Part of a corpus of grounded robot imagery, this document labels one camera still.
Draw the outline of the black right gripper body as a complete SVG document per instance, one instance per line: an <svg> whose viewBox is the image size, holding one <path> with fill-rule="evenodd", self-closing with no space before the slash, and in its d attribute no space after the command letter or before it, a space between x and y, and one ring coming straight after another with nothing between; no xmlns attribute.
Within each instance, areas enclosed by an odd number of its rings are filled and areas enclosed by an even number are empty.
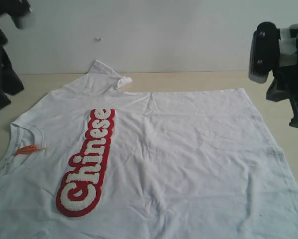
<svg viewBox="0 0 298 239"><path fill-rule="evenodd" d="M280 60L274 77L286 77L291 97L298 95L298 23L278 29Z"/></svg>

